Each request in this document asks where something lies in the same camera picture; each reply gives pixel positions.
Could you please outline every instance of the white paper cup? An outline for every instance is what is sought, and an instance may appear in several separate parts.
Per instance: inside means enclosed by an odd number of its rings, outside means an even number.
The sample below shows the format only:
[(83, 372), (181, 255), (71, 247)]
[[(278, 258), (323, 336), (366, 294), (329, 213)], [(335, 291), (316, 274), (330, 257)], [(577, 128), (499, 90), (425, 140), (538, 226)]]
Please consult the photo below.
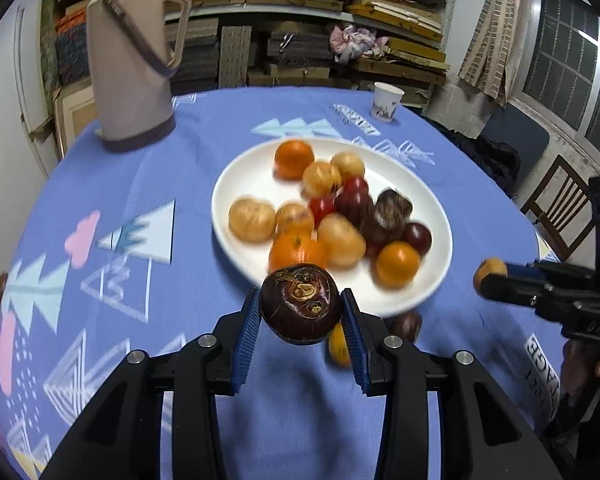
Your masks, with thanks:
[(404, 90), (379, 81), (374, 83), (374, 87), (374, 104), (371, 107), (371, 115), (389, 123), (394, 120), (395, 108), (402, 99)]

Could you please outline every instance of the blue tablecloth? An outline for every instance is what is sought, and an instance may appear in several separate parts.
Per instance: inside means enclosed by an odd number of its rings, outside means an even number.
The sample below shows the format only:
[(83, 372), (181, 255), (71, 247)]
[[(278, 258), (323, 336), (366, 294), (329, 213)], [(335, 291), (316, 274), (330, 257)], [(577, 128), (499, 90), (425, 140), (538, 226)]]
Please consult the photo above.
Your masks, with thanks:
[[(439, 291), (419, 307), (419, 348), (470, 350), (531, 424), (546, 420), (525, 343), (535, 335), (559, 365), (559, 327), (472, 289), (488, 256), (538, 257), (533, 226), (424, 120), (401, 108), (382, 123), (370, 116), (371, 101), (369, 92), (334, 89), (221, 90), (174, 99), (175, 131), (136, 152), (107, 153), (95, 123), (80, 135), (31, 213), (2, 302), (0, 426), (14, 464), (35, 477), (130, 349), (178, 350), (240, 308), (249, 285), (214, 238), (211, 192), (236, 155), (271, 137), (366, 144), (427, 183), (448, 215), (454, 252)], [(373, 478), (384, 399), (364, 397), (352, 373), (324, 357), (324, 345), (288, 345), (261, 326), (247, 383), (237, 397), (218, 398), (229, 478)], [(429, 477), (437, 479), (435, 401), (430, 420)], [(162, 427), (169, 478), (169, 398)]]

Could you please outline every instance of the person's hand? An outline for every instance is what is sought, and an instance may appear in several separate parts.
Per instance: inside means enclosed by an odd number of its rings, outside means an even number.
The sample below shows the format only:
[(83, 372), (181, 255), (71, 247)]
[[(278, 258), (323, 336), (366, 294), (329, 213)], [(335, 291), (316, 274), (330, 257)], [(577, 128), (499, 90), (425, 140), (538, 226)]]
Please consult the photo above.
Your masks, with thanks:
[(600, 360), (596, 357), (598, 348), (582, 341), (568, 340), (562, 348), (562, 367), (560, 368), (560, 387), (570, 394), (577, 394), (593, 371), (600, 377)]

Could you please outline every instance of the white plate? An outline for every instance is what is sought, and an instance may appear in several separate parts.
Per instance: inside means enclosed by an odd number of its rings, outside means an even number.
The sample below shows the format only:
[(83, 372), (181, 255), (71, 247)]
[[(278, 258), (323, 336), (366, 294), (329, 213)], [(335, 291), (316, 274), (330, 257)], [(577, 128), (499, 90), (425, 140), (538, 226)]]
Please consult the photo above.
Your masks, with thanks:
[[(356, 152), (365, 163), (365, 180), (373, 199), (383, 189), (394, 188), (413, 203), (411, 219), (422, 222), (432, 233), (431, 249), (409, 285), (399, 290), (378, 287), (371, 277), (369, 260), (364, 258), (353, 269), (327, 269), (338, 290), (350, 287), (362, 312), (381, 317), (410, 310), (426, 300), (446, 276), (452, 253), (449, 221), (429, 187), (382, 153), (344, 140), (305, 140), (313, 147), (317, 160), (330, 160), (343, 150)], [(234, 158), (218, 178), (211, 197), (211, 219), (218, 241), (238, 270), (255, 286), (260, 286), (267, 276), (271, 242), (249, 244), (238, 240), (229, 230), (229, 208), (241, 196), (268, 200), (276, 208), (290, 200), (306, 203), (301, 197), (301, 182), (283, 182), (273, 177), (273, 157), (280, 143), (279, 139), (265, 142)]]

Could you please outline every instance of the checkered curtain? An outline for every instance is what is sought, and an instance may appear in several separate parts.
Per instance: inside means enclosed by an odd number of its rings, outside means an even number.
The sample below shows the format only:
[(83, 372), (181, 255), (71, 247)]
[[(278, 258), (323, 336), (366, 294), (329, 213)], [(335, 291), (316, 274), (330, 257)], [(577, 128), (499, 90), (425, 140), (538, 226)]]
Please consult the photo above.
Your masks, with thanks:
[(507, 100), (506, 64), (516, 28), (520, 0), (485, 0), (460, 78), (501, 105)]

